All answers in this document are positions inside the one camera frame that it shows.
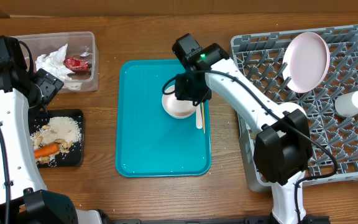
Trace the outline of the white plastic fork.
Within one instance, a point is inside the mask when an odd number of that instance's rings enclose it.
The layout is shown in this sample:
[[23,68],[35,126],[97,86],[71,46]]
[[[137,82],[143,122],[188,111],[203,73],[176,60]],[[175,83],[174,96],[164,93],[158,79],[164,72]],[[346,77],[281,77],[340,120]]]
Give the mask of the white plastic fork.
[[203,129],[203,119],[200,106],[196,107],[196,127],[198,129]]

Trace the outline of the orange carrot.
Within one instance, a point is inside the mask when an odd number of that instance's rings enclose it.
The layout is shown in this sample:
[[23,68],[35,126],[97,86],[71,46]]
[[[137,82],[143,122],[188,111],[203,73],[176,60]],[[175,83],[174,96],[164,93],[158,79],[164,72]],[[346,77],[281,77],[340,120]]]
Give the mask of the orange carrot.
[[34,152],[36,159],[40,157],[47,157],[51,154],[54,154],[60,150],[60,146],[57,143],[46,145]]

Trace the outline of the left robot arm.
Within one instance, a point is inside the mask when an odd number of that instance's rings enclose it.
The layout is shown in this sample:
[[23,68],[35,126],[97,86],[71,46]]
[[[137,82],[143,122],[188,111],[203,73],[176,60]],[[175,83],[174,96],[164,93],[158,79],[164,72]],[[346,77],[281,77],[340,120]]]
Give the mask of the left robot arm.
[[26,62],[26,44],[0,36],[0,223],[108,223],[101,210],[79,210],[47,189],[35,164],[29,120],[63,87]]

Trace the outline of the white round plate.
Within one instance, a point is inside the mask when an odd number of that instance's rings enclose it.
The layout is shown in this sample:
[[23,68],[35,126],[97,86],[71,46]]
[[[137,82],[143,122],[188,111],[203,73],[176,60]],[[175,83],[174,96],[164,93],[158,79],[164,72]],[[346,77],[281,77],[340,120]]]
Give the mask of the white round plate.
[[287,65],[283,78],[290,78],[287,87],[296,93],[306,93],[316,88],[328,72],[328,45],[318,34],[304,32],[290,42],[283,63]]

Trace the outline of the wooden chopstick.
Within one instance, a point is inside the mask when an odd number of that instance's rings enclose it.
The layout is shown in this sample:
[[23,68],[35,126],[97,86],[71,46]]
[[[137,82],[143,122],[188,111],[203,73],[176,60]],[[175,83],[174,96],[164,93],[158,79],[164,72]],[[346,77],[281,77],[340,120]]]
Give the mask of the wooden chopstick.
[[205,118],[204,118],[204,103],[201,103],[201,119],[202,119],[202,125],[203,125],[203,133],[205,134],[206,133],[206,130],[205,130]]

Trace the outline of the pink bowl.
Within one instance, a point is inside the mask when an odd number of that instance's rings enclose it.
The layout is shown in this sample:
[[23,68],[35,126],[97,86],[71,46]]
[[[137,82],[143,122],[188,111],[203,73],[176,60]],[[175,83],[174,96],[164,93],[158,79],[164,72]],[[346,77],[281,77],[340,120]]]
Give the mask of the pink bowl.
[[191,101],[178,100],[174,93],[162,96],[162,106],[171,117],[176,119],[185,119],[196,111]]

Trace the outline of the pile of peanuts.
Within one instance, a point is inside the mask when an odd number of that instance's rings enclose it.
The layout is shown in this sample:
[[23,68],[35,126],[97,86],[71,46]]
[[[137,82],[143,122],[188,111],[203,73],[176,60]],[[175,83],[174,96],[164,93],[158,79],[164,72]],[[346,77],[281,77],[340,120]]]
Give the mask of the pile of peanuts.
[[50,125],[43,125],[30,135],[36,164],[49,164],[57,154],[70,152],[69,143],[57,135]]

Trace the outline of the pile of white rice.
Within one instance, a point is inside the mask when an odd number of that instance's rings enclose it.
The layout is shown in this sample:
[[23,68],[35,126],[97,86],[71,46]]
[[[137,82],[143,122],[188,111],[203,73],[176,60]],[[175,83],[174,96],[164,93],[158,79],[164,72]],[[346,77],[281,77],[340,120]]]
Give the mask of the pile of white rice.
[[58,137],[69,143],[69,153],[59,153],[49,164],[37,164],[38,167],[66,167],[78,166],[83,158],[83,133],[81,117],[56,116],[52,118],[38,118],[30,127],[30,135],[38,131],[43,125],[50,125],[58,132]]

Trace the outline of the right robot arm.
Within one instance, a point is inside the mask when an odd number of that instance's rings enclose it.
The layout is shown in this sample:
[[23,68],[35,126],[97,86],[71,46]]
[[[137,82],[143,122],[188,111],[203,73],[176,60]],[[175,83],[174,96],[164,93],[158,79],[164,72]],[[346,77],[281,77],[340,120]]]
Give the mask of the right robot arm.
[[201,47],[190,35],[176,40],[172,51],[185,72],[176,75],[174,95],[198,106],[216,92],[255,134],[253,162],[271,183],[274,223],[303,223],[302,178],[312,155],[304,110],[295,103],[276,104],[238,69],[218,44]]

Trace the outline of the white plastic cup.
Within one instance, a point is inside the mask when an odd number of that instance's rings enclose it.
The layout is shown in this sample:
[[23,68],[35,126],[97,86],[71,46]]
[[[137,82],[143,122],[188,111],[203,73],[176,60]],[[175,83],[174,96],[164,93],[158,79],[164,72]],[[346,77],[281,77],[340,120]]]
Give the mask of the white plastic cup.
[[335,110],[339,116],[353,117],[358,114],[358,91],[339,96],[335,101]]

